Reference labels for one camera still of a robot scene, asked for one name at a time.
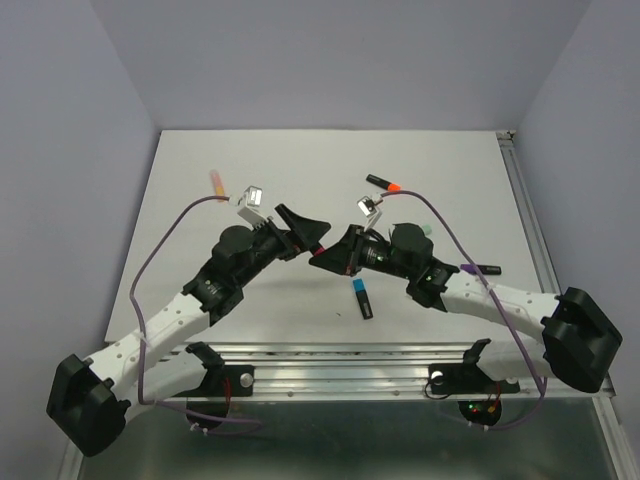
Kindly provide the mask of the blue black highlighter body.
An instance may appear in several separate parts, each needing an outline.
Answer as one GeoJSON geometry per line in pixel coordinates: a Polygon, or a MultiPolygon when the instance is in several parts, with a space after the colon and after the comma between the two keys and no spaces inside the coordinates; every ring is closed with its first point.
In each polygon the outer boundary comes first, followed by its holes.
{"type": "Polygon", "coordinates": [[[355,297],[357,304],[359,306],[362,318],[364,320],[370,320],[373,318],[373,311],[371,307],[371,302],[367,293],[367,290],[355,292],[355,297]]]}

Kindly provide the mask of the blue highlighter cap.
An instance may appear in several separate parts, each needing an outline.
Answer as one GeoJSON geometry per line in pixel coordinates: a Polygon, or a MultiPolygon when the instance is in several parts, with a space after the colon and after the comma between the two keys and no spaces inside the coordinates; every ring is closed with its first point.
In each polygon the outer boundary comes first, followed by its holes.
{"type": "Polygon", "coordinates": [[[362,279],[356,278],[352,281],[355,292],[364,291],[366,289],[362,279]]]}

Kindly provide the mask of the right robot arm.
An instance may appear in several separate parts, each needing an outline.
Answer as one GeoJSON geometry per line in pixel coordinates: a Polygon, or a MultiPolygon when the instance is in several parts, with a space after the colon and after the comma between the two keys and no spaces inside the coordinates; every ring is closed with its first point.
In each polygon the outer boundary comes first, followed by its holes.
{"type": "Polygon", "coordinates": [[[514,334],[525,372],[554,377],[584,392],[600,390],[622,335],[585,291],[536,293],[483,281],[438,260],[433,243],[411,223],[394,226],[389,239],[349,226],[310,265],[344,276],[362,269],[406,280],[406,292],[424,308],[463,314],[506,327],[514,334]]]}

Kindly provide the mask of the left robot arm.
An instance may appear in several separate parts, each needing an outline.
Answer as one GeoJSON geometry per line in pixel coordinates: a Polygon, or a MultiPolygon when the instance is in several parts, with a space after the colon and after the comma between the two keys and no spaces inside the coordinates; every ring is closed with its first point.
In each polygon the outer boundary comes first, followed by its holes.
{"type": "Polygon", "coordinates": [[[150,320],[85,358],[71,354],[56,367],[47,415],[86,456],[108,448],[124,430],[132,387],[144,387],[144,374],[183,341],[213,326],[244,298],[243,289],[275,260],[289,261],[320,250],[331,225],[302,217],[283,204],[279,228],[249,209],[246,225],[225,228],[196,276],[150,320]]]}

